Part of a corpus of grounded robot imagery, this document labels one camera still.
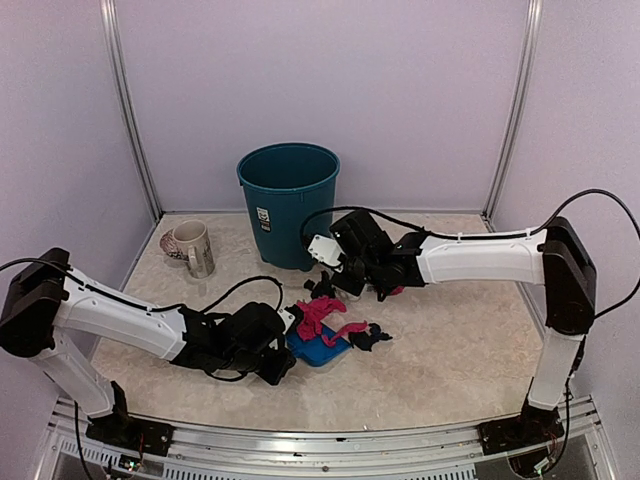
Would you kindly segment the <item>blue plastic dustpan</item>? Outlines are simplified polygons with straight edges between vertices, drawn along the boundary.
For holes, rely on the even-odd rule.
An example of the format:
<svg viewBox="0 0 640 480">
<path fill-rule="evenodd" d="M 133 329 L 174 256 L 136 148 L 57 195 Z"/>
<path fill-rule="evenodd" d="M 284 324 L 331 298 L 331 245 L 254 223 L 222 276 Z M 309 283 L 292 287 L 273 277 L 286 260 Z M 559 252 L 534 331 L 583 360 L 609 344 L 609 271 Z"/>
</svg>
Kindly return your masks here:
<svg viewBox="0 0 640 480">
<path fill-rule="evenodd" d="M 330 339 L 334 334 L 334 330 L 323 324 L 321 335 L 311 340 L 303 340 L 296 331 L 288 333 L 285 339 L 288 349 L 296 359 L 302 360 L 311 367 L 322 367 L 351 349 L 350 343 L 342 337 L 336 340 L 334 346 L 327 346 L 323 337 Z"/>
</svg>

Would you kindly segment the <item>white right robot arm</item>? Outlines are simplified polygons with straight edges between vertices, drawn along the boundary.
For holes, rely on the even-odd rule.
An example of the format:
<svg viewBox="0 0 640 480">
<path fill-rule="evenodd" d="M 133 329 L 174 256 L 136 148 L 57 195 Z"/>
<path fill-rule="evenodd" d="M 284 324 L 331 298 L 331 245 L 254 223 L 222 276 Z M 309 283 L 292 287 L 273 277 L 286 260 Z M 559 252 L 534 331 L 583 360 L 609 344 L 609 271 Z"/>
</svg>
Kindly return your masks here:
<svg viewBox="0 0 640 480">
<path fill-rule="evenodd" d="M 393 241 L 358 209 L 335 221 L 319 260 L 336 269 L 334 283 L 353 296 L 371 286 L 384 301 L 396 291 L 467 282 L 514 282 L 546 294 L 546 332 L 527 394 L 528 408 L 511 433 L 535 442 L 551 424 L 580 345 L 595 320 L 595 266 L 570 223 L 507 233 L 444 234 L 418 228 Z"/>
</svg>

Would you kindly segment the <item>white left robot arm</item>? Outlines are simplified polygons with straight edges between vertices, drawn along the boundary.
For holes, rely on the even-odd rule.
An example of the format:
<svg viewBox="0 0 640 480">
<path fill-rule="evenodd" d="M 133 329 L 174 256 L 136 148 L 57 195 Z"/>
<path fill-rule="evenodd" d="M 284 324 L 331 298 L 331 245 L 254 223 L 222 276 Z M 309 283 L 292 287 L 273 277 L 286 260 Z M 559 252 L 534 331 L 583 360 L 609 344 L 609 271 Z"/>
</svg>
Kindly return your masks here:
<svg viewBox="0 0 640 480">
<path fill-rule="evenodd" d="M 232 314 L 182 303 L 159 306 L 89 278 L 60 248 L 1 268 L 12 267 L 21 270 L 1 312 L 2 349 L 38 365 L 118 444 L 133 443 L 139 421 L 128 413 L 117 383 L 102 376 L 70 339 L 72 331 L 135 347 L 214 380 L 231 371 L 234 381 L 255 374 L 276 386 L 295 364 L 285 341 L 294 317 L 278 306 L 249 302 Z"/>
</svg>

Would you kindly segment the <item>long black paper strip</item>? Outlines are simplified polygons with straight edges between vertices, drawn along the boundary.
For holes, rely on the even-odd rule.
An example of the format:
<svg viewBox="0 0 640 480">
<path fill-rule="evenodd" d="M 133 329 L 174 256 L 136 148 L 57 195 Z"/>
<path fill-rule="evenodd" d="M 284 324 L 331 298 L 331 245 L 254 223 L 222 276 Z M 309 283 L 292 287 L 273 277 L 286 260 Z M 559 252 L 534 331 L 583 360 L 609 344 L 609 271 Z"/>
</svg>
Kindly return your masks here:
<svg viewBox="0 0 640 480">
<path fill-rule="evenodd" d="M 318 299 L 321 297 L 327 297 L 334 299 L 336 297 L 336 291 L 331 283 L 331 278 L 326 271 L 321 272 L 321 278 L 319 281 L 314 282 L 308 279 L 304 282 L 303 288 L 310 292 L 312 299 Z"/>
</svg>

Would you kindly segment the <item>navy paper scrap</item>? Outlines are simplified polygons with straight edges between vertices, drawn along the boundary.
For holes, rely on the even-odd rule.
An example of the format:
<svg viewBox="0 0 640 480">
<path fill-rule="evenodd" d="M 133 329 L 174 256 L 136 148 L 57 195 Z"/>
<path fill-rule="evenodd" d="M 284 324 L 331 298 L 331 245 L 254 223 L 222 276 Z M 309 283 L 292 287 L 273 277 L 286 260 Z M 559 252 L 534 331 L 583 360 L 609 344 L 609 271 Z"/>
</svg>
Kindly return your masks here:
<svg viewBox="0 0 640 480">
<path fill-rule="evenodd" d="M 364 331 L 349 333 L 348 339 L 353 347 L 362 351 L 371 352 L 372 347 L 376 343 L 390 341 L 393 337 L 383 331 L 379 324 L 371 323 Z"/>
</svg>

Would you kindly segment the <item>teal plastic waste bin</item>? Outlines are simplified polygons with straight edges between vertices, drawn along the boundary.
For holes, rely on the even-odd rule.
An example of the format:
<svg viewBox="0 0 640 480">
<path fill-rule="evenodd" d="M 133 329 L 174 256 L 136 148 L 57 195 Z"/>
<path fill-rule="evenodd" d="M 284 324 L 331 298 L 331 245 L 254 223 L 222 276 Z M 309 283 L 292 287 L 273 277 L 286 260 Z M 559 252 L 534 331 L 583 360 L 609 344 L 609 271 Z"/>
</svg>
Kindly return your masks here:
<svg viewBox="0 0 640 480">
<path fill-rule="evenodd" d="M 254 240 L 263 262 L 309 271 L 312 257 L 300 236 L 309 215 L 334 206 L 340 161 L 308 143 L 280 143 L 254 150 L 237 165 Z"/>
</svg>

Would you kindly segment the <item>white ceramic mug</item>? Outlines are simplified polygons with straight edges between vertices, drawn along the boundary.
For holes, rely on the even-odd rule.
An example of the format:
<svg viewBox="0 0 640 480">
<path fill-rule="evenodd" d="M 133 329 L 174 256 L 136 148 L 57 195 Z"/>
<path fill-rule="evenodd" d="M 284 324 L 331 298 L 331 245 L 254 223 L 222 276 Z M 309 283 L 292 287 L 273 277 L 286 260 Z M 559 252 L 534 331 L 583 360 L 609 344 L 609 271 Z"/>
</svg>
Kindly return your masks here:
<svg viewBox="0 0 640 480">
<path fill-rule="evenodd" d="M 200 220 L 188 220 L 162 235 L 161 250 L 182 261 L 191 277 L 204 279 L 215 269 L 207 226 Z"/>
</svg>

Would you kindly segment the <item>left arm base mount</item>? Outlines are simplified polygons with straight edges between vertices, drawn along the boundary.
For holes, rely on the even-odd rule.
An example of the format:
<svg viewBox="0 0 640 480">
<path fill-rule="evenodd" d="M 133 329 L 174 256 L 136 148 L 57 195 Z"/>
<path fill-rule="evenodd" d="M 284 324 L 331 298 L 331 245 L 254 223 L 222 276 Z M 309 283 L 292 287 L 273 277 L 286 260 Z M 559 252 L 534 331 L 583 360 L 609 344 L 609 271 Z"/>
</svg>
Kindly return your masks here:
<svg viewBox="0 0 640 480">
<path fill-rule="evenodd" d="M 166 457 L 175 428 L 159 421 L 132 417 L 128 412 L 124 390 L 111 382 L 114 405 L 103 417 L 90 417 L 86 436 L 104 444 Z"/>
</svg>

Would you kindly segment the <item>aluminium front rail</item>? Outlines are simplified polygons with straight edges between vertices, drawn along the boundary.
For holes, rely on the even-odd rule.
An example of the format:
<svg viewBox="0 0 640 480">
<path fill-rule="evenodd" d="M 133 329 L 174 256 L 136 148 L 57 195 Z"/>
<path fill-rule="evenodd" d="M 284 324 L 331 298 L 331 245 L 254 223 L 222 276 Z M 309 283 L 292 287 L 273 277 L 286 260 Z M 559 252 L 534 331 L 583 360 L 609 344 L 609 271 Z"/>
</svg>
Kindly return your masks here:
<svg viewBox="0 0 640 480">
<path fill-rule="evenodd" d="M 590 398 L 560 413 L 568 432 L 515 450 L 494 448 L 473 422 L 360 432 L 275 432 L 172 422 L 162 455 L 85 437 L 59 400 L 34 479 L 613 479 Z"/>
</svg>

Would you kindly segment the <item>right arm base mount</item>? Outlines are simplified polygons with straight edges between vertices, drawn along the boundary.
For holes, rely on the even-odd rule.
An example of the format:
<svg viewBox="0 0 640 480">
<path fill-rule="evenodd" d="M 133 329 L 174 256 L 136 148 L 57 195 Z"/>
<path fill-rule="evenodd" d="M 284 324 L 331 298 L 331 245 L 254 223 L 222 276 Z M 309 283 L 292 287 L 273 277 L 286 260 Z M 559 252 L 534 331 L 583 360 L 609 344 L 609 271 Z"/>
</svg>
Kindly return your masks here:
<svg viewBox="0 0 640 480">
<path fill-rule="evenodd" d="M 517 415 L 482 422 L 477 431 L 484 455 L 542 444 L 565 434 L 558 407 L 539 409 L 531 406 L 528 399 Z"/>
</svg>

